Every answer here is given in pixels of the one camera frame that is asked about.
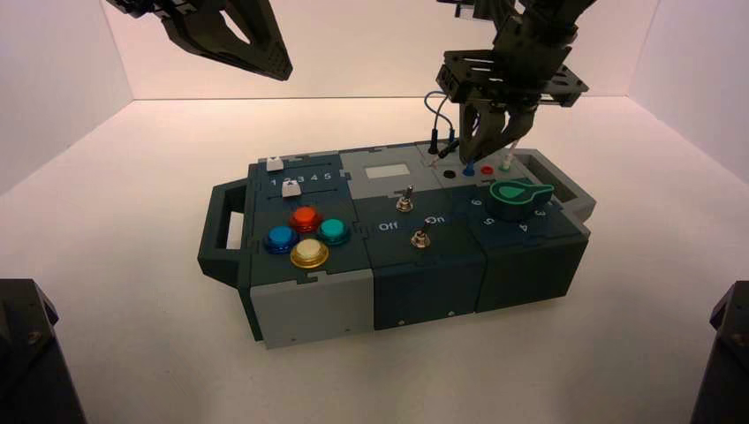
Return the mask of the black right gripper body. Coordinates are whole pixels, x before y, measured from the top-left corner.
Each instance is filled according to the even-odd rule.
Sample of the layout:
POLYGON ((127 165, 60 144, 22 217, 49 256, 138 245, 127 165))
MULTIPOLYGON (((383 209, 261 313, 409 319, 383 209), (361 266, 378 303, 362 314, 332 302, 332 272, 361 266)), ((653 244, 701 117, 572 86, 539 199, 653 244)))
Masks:
POLYGON ((493 24, 488 49, 448 50, 436 82, 452 102, 571 107, 588 85, 565 64, 583 10, 456 10, 493 24))

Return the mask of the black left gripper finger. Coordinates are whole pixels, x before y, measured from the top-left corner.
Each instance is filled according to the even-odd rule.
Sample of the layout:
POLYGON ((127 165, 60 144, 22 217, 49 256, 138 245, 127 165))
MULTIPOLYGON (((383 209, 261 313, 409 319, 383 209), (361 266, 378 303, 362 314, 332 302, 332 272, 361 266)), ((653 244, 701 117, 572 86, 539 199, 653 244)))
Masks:
POLYGON ((231 31, 220 11, 198 11, 192 18, 200 18, 199 27, 167 26, 166 32, 170 40, 191 54, 253 72, 248 63, 251 41, 243 11, 228 10, 227 13, 230 18, 238 21, 237 27, 247 37, 247 42, 231 31))
POLYGON ((251 41, 250 69, 273 80, 286 81, 293 67, 269 1, 241 1, 240 5, 251 41))

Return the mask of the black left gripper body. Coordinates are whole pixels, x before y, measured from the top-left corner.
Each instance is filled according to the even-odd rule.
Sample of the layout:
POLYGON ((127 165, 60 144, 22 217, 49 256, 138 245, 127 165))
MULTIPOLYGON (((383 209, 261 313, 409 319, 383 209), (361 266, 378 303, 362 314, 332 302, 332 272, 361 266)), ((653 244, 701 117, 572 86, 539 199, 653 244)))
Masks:
POLYGON ((135 19, 153 14, 164 27, 194 28, 201 24, 200 18, 192 18, 199 11, 199 1, 107 0, 107 3, 135 19))

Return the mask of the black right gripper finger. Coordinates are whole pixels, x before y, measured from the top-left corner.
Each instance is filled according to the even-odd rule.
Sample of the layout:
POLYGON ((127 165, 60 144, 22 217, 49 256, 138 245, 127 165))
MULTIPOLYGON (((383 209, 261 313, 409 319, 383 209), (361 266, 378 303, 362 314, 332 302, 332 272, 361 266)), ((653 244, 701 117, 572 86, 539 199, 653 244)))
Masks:
POLYGON ((508 146, 525 137, 533 127, 536 107, 511 107, 507 109, 509 120, 503 129, 503 144, 508 146))
POLYGON ((503 134, 506 105, 491 101, 470 101, 459 108, 458 154, 463 164, 475 163, 508 145, 503 134))

